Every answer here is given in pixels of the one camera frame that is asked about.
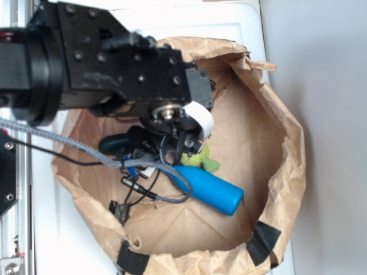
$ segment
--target brown paper bag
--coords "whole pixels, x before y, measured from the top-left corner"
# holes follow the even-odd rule
[[[214,174],[245,191],[235,214],[226,216],[193,198],[180,205],[145,199],[131,208],[122,227],[108,210],[111,200],[122,203],[128,193],[118,169],[78,167],[56,158],[54,173],[98,243],[128,273],[267,273],[283,260],[306,186],[302,127],[269,84],[261,83],[261,70],[275,65],[252,61],[245,47],[230,41],[186,37],[160,43],[182,50],[186,62],[196,61],[217,84],[216,125],[208,144],[210,158],[221,163]],[[64,135],[97,148],[102,138],[136,124],[138,119],[70,111]],[[61,152],[93,161],[68,147]],[[182,195],[164,177],[153,191]]]

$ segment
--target cable connector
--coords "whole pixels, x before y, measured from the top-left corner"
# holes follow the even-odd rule
[[[158,195],[156,193],[153,193],[151,191],[146,190],[143,186],[141,186],[141,185],[139,185],[137,183],[133,184],[132,181],[130,181],[126,177],[123,177],[121,179],[121,182],[123,184],[125,184],[126,186],[128,186],[130,188],[133,188],[136,192],[138,192],[138,193],[140,193],[142,195],[145,195],[145,196],[147,196],[148,198],[151,198],[154,201],[157,199],[157,196]]]

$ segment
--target blue bottle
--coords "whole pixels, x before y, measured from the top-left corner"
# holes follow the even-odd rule
[[[197,167],[179,165],[174,168],[191,183],[194,198],[224,214],[235,213],[244,195],[242,189]],[[179,189],[188,192],[180,179],[175,176],[172,179]]]

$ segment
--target black metal bracket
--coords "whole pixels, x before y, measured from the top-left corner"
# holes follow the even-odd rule
[[[0,129],[0,218],[18,200],[16,146]]]

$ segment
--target black cable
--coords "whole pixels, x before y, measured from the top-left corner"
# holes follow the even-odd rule
[[[127,200],[129,199],[129,197],[131,196],[131,194],[132,194],[132,192],[134,190],[134,185],[136,184],[137,177],[138,176],[135,176],[135,177],[132,178],[132,185],[131,185],[130,190],[129,190],[126,198],[125,198],[124,204],[127,203]]]
[[[133,202],[132,204],[131,204],[131,206],[133,206],[133,205],[137,205],[139,202],[141,202],[146,196],[147,196],[147,193],[148,192],[150,192],[152,189],[153,189],[153,187],[154,187],[154,185],[156,184],[156,182],[158,181],[158,178],[159,178],[159,175],[161,174],[161,171],[160,170],[158,170],[158,172],[157,172],[157,174],[156,174],[156,176],[155,176],[155,179],[154,179],[154,181],[152,182],[152,184],[150,185],[150,187],[149,187],[149,189],[147,190],[147,192],[145,192],[145,194],[144,195],[142,195],[137,201],[135,201],[135,202]]]
[[[182,151],[184,150],[185,145],[185,138],[186,138],[186,131],[184,130],[180,131],[178,135],[178,142],[176,146],[173,166],[178,165],[181,161]]]
[[[36,150],[39,150],[39,151],[42,151],[42,152],[45,152],[45,153],[48,153],[48,154],[51,154],[51,155],[54,155],[54,156],[58,156],[59,158],[62,158],[64,160],[67,160],[68,162],[71,162],[71,163],[74,163],[76,165],[80,165],[80,166],[94,166],[94,165],[102,165],[101,162],[79,162],[77,160],[74,160],[72,158],[69,158],[68,156],[65,156],[63,154],[60,154],[58,152],[55,152],[55,151],[51,151],[51,150],[48,150],[48,149],[45,149],[45,148],[42,148],[42,147],[39,147],[39,146],[35,146],[35,145],[32,145],[32,144],[29,144],[29,143],[25,143],[25,142],[22,142],[18,139],[15,139],[11,136],[8,136],[8,135],[4,135],[4,138],[15,143],[15,144],[19,144],[19,145],[23,145],[23,146],[26,146],[26,147],[29,147],[29,148],[32,148],[32,149],[36,149]]]
[[[169,137],[165,135],[161,141],[161,145],[159,146],[159,158],[163,164],[167,164],[166,159],[166,144],[168,142]]]

